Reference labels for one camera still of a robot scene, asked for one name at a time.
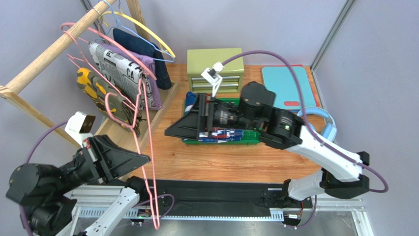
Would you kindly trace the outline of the dark blue jeans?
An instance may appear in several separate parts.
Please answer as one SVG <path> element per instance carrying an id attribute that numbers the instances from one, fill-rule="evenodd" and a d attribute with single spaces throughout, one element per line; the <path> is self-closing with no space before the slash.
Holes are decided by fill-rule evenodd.
<path id="1" fill-rule="evenodd" d="M 172 87 L 166 62 L 162 61 L 164 57 L 154 43 L 147 43 L 145 40 L 117 28 L 113 29 L 113 36 L 114 40 L 125 49 L 130 50 L 133 53 L 153 58 L 155 64 L 154 75 L 157 78 L 157 86 L 164 90 Z"/>

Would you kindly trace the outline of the pink hanger with newspaper trousers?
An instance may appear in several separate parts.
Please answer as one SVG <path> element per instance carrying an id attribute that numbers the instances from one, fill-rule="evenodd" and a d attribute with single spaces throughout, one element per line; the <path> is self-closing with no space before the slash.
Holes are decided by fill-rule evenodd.
<path id="1" fill-rule="evenodd" d="M 99 32 L 98 30 L 95 30 L 91 27 L 87 27 L 88 31 L 91 31 L 95 34 L 97 34 L 98 36 L 108 40 L 111 44 L 113 44 L 115 47 L 119 48 L 121 51 L 123 51 L 124 53 L 126 53 L 134 62 L 136 62 L 138 65 L 140 65 L 144 70 L 144 74 L 145 75 L 149 75 L 151 76 L 155 81 L 157 80 L 157 77 L 155 76 L 155 74 L 153 73 L 152 70 L 149 70 L 149 68 L 147 66 L 145 66 L 137 57 L 135 57 L 129 50 L 125 49 L 123 46 L 121 46 L 119 43 L 117 43 L 115 40 L 111 39 L 110 37 L 104 35 L 103 33 Z"/>

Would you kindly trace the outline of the yellow hanger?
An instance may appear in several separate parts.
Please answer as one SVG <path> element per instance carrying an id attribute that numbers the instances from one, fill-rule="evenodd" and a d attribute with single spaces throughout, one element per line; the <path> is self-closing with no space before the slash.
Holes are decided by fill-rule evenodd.
<path id="1" fill-rule="evenodd" d="M 160 52 L 166 53 L 166 54 L 170 55 L 173 58 L 176 57 L 176 55 L 173 52 L 173 50 L 157 34 L 155 34 L 153 31 L 151 31 L 143 23 L 140 23 L 138 20 L 136 20 L 136 19 L 132 18 L 131 16 L 128 16 L 128 15 L 126 15 L 124 13 L 121 13 L 121 12 L 106 11 L 106 12 L 103 13 L 103 15 L 108 15 L 108 14 L 121 16 L 121 17 L 123 17 L 123 18 L 131 21 L 136 26 L 139 26 L 142 30 L 144 30 L 145 32 L 147 32 L 152 38 L 154 38 L 155 40 L 157 40 L 157 42 L 159 43 L 159 46 L 160 46 L 160 49 L 159 49 Z"/>

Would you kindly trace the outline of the green plastic tray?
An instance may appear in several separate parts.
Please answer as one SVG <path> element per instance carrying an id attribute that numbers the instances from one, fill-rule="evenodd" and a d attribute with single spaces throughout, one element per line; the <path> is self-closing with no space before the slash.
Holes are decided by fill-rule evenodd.
<path id="1" fill-rule="evenodd" d="M 198 141 L 181 139 L 187 145 L 255 145 L 259 143 L 259 133 L 249 130 L 218 128 L 210 137 L 200 135 Z"/>

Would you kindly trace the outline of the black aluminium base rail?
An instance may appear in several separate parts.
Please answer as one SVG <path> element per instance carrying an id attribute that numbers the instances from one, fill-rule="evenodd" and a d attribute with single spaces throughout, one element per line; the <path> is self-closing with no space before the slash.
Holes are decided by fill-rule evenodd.
<path id="1" fill-rule="evenodd" d="M 158 179 L 157 193 L 164 219 L 283 221 L 286 214 L 304 210 L 365 210 L 360 198 L 341 200 L 324 194 L 302 201 L 285 200 L 281 184 Z"/>

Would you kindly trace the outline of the wooden clothes rack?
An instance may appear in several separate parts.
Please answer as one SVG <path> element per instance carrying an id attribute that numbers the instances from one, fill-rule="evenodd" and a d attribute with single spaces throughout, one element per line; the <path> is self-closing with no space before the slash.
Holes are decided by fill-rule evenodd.
<path id="1" fill-rule="evenodd" d="M 0 3 L 0 178 L 27 160 L 35 140 L 77 111 L 102 116 L 76 87 L 76 68 L 66 54 L 76 35 L 64 22 L 82 21 L 82 32 L 113 0 L 85 10 L 77 0 L 3 0 Z"/>

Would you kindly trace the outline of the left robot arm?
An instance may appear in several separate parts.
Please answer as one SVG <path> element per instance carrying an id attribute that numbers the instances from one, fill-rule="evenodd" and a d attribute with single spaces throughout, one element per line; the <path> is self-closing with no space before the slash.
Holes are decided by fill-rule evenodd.
<path id="1" fill-rule="evenodd" d="M 150 157 L 118 147 L 107 135 L 84 139 L 73 160 L 55 167 L 27 163 L 11 175 L 6 197 L 25 210 L 39 236 L 54 236 L 72 220 L 76 200 L 65 194 L 97 181 L 107 184 L 150 162 Z"/>

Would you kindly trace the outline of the light blue headphones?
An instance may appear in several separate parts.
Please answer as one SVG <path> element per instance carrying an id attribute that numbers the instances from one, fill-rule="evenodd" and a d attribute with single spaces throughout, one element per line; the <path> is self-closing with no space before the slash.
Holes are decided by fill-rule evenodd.
<path id="1" fill-rule="evenodd" d="M 307 115 L 317 115 L 326 120 L 326 125 L 323 127 L 320 135 L 333 142 L 337 133 L 336 123 L 333 117 L 326 110 L 319 107 L 305 107 L 305 111 Z"/>

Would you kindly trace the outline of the blue white patterned trousers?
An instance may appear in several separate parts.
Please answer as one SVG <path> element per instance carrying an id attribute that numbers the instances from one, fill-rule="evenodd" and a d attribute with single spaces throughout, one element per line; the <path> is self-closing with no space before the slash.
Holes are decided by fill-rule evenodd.
<path id="1" fill-rule="evenodd" d="M 184 102 L 184 114 L 188 113 L 196 101 L 197 95 L 191 91 L 188 91 L 185 96 Z M 226 143 L 226 142 L 237 142 L 244 137 L 244 131 L 240 129 L 226 129 L 226 128 L 214 128 L 210 135 L 205 135 L 204 132 L 200 132 L 198 141 L 201 143 Z"/>

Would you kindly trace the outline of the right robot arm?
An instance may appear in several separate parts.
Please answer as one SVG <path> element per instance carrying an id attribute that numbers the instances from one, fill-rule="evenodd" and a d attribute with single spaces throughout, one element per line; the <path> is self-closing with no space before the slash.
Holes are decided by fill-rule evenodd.
<path id="1" fill-rule="evenodd" d="M 302 201 L 326 193 L 351 199 L 369 191 L 369 178 L 362 166 L 369 162 L 367 152 L 346 151 L 319 134 L 311 134 L 303 119 L 293 112 L 274 107 L 275 94 L 262 84 L 250 82 L 241 90 L 239 104 L 197 94 L 192 108 L 165 130 L 166 136 L 198 140 L 202 132 L 216 128 L 252 130 L 266 146 L 301 155 L 320 170 L 300 179 L 286 180 L 281 196 Z"/>

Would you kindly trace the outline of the green mini drawer chest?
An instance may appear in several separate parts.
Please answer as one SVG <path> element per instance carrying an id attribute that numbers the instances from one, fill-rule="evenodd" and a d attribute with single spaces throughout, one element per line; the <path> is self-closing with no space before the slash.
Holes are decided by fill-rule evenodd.
<path id="1" fill-rule="evenodd" d="M 190 91 L 211 93 L 212 86 L 201 76 L 206 68 L 212 68 L 217 62 L 242 53 L 241 48 L 190 49 L 187 51 L 187 74 Z M 243 58 L 236 59 L 224 66 L 220 72 L 223 78 L 218 93 L 239 93 L 244 76 Z"/>

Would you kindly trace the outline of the newspaper print trousers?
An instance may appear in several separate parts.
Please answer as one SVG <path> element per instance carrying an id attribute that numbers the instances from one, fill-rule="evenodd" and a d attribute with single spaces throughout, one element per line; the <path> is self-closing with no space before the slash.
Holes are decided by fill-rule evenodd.
<path id="1" fill-rule="evenodd" d="M 145 108 L 145 102 L 150 109 L 159 110 L 162 107 L 159 88 L 156 81 L 144 74 L 143 68 L 134 61 L 119 54 L 116 49 L 108 49 L 107 45 L 89 42 L 89 51 L 99 71 L 115 85 L 132 103 L 136 103 L 140 80 L 144 81 L 146 92 L 141 92 L 139 109 Z"/>

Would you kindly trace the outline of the purple trousers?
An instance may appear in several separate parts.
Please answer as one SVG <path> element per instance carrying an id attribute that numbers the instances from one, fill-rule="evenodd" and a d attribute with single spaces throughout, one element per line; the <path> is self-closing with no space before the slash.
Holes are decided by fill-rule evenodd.
<path id="1" fill-rule="evenodd" d="M 117 54 L 120 54 L 126 59 L 132 60 L 131 57 L 128 56 L 125 52 L 123 52 L 120 48 L 105 44 L 105 43 L 99 43 L 101 46 L 105 47 L 106 49 L 109 49 Z M 138 60 L 140 60 L 149 70 L 151 70 L 153 73 L 155 73 L 155 63 L 154 60 L 145 55 L 140 55 L 135 52 L 129 51 L 133 56 L 135 56 Z M 154 110 L 160 110 L 163 107 L 163 102 L 160 97 L 159 88 L 157 86 L 156 81 L 153 78 L 149 79 L 150 81 L 150 87 L 152 92 L 152 98 L 153 98 L 153 104 L 151 106 Z"/>

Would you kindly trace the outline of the camouflage trousers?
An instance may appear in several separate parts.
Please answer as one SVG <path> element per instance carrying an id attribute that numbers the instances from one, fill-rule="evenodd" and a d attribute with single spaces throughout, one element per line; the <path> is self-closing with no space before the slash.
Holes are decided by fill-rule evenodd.
<path id="1" fill-rule="evenodd" d="M 124 99 L 121 94 L 108 82 L 88 68 L 81 67 L 77 70 L 77 87 L 89 96 L 98 108 L 99 112 L 109 118 L 106 110 L 105 96 L 108 93 L 115 93 L 116 96 L 108 97 L 108 105 L 113 116 L 129 125 L 134 119 L 134 111 L 131 109 L 131 102 Z"/>

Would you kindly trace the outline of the pink wire hanger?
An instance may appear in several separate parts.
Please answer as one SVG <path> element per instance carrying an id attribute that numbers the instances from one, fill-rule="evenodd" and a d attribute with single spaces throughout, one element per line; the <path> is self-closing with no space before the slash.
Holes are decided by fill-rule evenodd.
<path id="1" fill-rule="evenodd" d="M 109 118 L 111 120 L 113 120 L 115 123 L 118 123 L 122 127 L 127 128 L 131 131 L 131 133 L 133 135 L 133 140 L 135 142 L 136 151 L 137 151 L 138 154 L 141 154 L 142 151 L 141 151 L 141 147 L 140 147 L 140 143 L 139 143 L 139 137 L 137 136 L 137 133 L 135 131 L 135 127 L 136 127 L 136 120 L 138 118 L 138 113 L 139 113 L 140 97 L 141 97 L 142 94 L 145 97 L 145 102 L 144 102 L 145 108 L 143 109 L 143 111 L 146 112 L 146 122 L 147 122 L 148 127 L 146 129 L 144 129 L 142 126 L 140 127 L 141 128 L 141 137 L 143 138 L 143 137 L 145 137 L 146 133 L 149 133 L 148 138 L 149 138 L 149 141 L 152 142 L 152 137 L 151 137 L 151 134 L 150 134 L 151 123 L 150 123 L 150 113 L 149 113 L 149 106 L 148 106 L 148 99 L 147 99 L 147 89 L 146 89 L 146 84 L 142 79 L 140 79 L 139 83 L 138 83 L 138 94 L 136 96 L 136 103 L 134 105 L 133 104 L 128 105 L 129 108 L 131 108 L 134 112 L 133 121 L 132 121 L 131 124 L 125 123 L 122 120 L 115 118 L 114 114 L 111 112 L 110 105 L 109 105 L 109 97 L 110 96 L 118 97 L 118 95 L 116 93 L 109 92 L 105 95 L 105 99 L 104 99 L 105 108 L 106 108 L 106 111 L 107 111 L 107 114 L 108 114 Z M 147 174 L 146 174 L 146 170 L 145 170 L 144 167 L 142 167 L 141 170 L 142 170 L 142 173 L 143 173 L 143 181 L 142 182 L 145 184 L 147 193 L 149 194 L 152 223 L 154 225 L 154 228 L 156 230 L 158 230 L 160 228 L 160 216 L 159 216 L 159 208 L 158 208 L 156 180 L 153 181 L 154 189 L 151 190 L 150 185 L 149 185 L 149 180 L 148 180 L 148 177 L 147 177 Z"/>

